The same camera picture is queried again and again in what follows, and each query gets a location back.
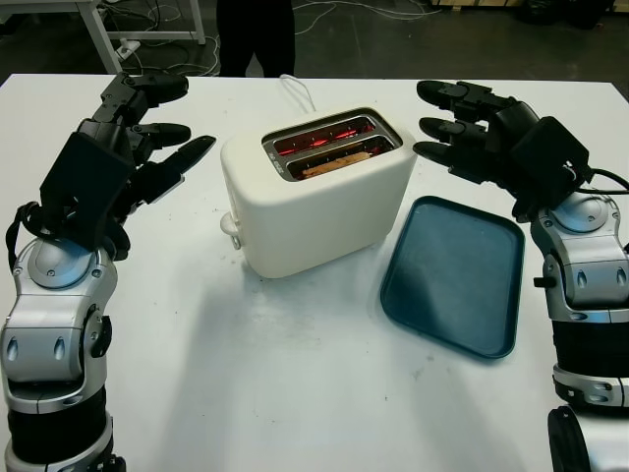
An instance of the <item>person's leg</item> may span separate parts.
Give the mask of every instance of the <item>person's leg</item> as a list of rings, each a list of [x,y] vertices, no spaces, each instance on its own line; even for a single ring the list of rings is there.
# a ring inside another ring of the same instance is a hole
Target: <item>person's leg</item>
[[[254,56],[251,4],[248,0],[218,0],[216,23],[220,35],[220,76],[245,77]]]
[[[257,2],[256,58],[265,77],[295,73],[295,17],[291,0]]]

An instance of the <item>plastic tray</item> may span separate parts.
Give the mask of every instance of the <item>plastic tray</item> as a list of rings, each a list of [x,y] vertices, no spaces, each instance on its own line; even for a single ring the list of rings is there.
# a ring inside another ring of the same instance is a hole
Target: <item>plastic tray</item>
[[[413,203],[382,282],[396,322],[479,356],[515,344],[524,235],[512,221],[437,197]]]

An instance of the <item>white table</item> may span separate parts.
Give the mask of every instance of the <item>white table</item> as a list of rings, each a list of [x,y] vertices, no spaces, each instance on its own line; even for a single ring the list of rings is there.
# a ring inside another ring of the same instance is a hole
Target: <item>white table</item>
[[[18,205],[38,199],[68,134],[91,116],[109,79],[13,76],[0,88],[5,226]],[[416,98],[415,81],[307,83],[319,109],[372,103],[418,139],[420,117],[445,116]],[[596,167],[629,172],[629,106],[613,86],[484,84],[556,116]],[[219,142],[183,186],[127,226],[133,249],[118,264],[119,286],[107,307],[116,452],[132,472],[551,470],[546,415],[561,402],[551,381],[555,355],[543,292],[532,282],[542,257],[530,237],[517,343],[502,361],[475,361],[423,339],[393,324],[378,303],[414,199],[438,195],[509,216],[505,192],[418,160],[381,244],[280,280],[261,280],[234,251],[219,229],[229,207],[220,145],[269,116],[301,113],[278,81],[191,79],[187,98],[147,114],[146,123],[183,123]],[[617,201],[626,241],[628,202]],[[6,314],[15,292],[0,268]],[[8,437],[1,421],[0,443]]]
[[[190,0],[194,31],[111,31],[108,32],[96,7],[101,0],[0,0],[0,14],[79,12],[86,24],[100,60],[109,74],[122,71],[116,51],[109,39],[193,39],[205,44],[199,0]]]

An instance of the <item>gray floor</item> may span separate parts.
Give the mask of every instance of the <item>gray floor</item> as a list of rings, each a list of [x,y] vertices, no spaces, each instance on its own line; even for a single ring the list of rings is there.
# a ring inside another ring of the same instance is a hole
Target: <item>gray floor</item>
[[[160,3],[175,5],[175,1]],[[215,0],[200,1],[206,33],[216,35]],[[393,10],[419,10],[407,0],[366,1]],[[165,28],[190,28],[187,2],[180,3],[184,7],[183,23],[166,23]],[[143,0],[118,5],[142,13],[148,10]],[[299,9],[297,30],[307,28],[326,8],[317,5]],[[162,16],[169,18],[174,13],[164,9]],[[123,29],[146,28],[145,20],[133,17],[117,17],[116,24]],[[418,21],[402,22],[364,8],[339,6],[296,40],[296,73],[300,77],[602,81],[613,82],[629,98],[626,15],[606,16],[600,27],[583,31],[565,23],[551,27],[524,25],[514,20],[510,10],[445,10]],[[186,59],[204,65],[214,61],[211,44],[176,44],[143,46],[138,54],[144,65],[162,68]],[[135,65],[134,59],[125,63],[126,67]],[[38,21],[29,18],[16,33],[0,39],[0,84],[12,73],[103,72],[77,16],[41,15]],[[260,76],[259,65],[252,64],[250,75]]]

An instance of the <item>toaster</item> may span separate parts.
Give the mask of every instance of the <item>toaster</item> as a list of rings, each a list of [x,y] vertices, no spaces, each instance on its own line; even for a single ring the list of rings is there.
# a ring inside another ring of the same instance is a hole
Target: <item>toaster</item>
[[[413,142],[371,107],[238,135],[221,150],[231,204],[221,229],[268,278],[369,246],[393,226]]]

